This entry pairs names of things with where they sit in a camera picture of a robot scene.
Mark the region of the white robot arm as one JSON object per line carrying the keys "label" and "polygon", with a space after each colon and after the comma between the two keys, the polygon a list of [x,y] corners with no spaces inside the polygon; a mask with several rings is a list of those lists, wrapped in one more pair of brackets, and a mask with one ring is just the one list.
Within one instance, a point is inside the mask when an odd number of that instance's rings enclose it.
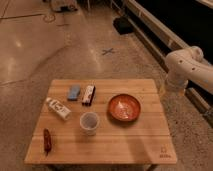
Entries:
{"label": "white robot arm", "polygon": [[184,91],[192,81],[213,95],[213,65],[204,63],[204,54],[198,46],[170,52],[165,58],[168,74],[165,85],[170,91]]}

